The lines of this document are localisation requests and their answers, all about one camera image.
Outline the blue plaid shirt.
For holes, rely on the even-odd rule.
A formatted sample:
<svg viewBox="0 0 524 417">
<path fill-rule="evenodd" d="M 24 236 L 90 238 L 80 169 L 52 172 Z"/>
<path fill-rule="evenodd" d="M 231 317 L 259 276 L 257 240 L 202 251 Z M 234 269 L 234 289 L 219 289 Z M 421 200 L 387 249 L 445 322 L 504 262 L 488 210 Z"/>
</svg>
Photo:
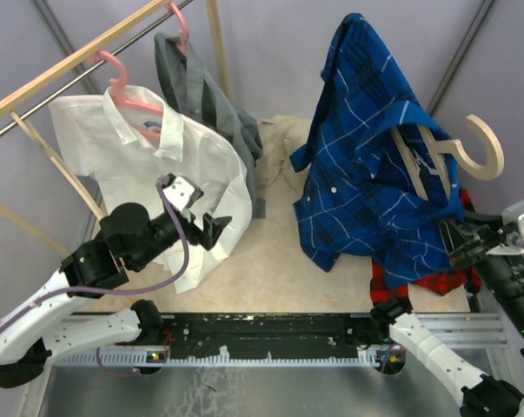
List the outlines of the blue plaid shirt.
<svg viewBox="0 0 524 417">
<path fill-rule="evenodd" d="M 308 174 L 294 205 L 305 255 L 324 271 L 368 256 L 391 288 L 449 270 L 438 221 L 463 216 L 456 163 L 446 157 L 442 183 L 420 128 L 448 134 L 363 15 L 342 20 L 322 80 L 308 140 L 290 157 Z"/>
</svg>

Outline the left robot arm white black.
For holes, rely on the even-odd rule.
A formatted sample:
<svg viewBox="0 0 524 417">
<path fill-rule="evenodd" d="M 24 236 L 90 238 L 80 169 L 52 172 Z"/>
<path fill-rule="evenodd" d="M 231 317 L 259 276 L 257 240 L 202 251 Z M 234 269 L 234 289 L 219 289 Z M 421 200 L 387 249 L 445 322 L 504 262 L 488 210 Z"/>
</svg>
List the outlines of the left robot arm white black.
<svg viewBox="0 0 524 417">
<path fill-rule="evenodd" d="M 180 242 L 212 249 L 230 224 L 228 216 L 193 217 L 163 212 L 150 218 L 136 202 L 117 207 L 100 221 L 96 237 L 65 258 L 51 278 L 21 306 L 0 320 L 0 388 L 22 386 L 46 366 L 67 356 L 110 344 L 159 342 L 164 322 L 155 303 L 136 301 L 118 313 L 75 326 L 63 319 L 95 299 L 112 295 Z"/>
</svg>

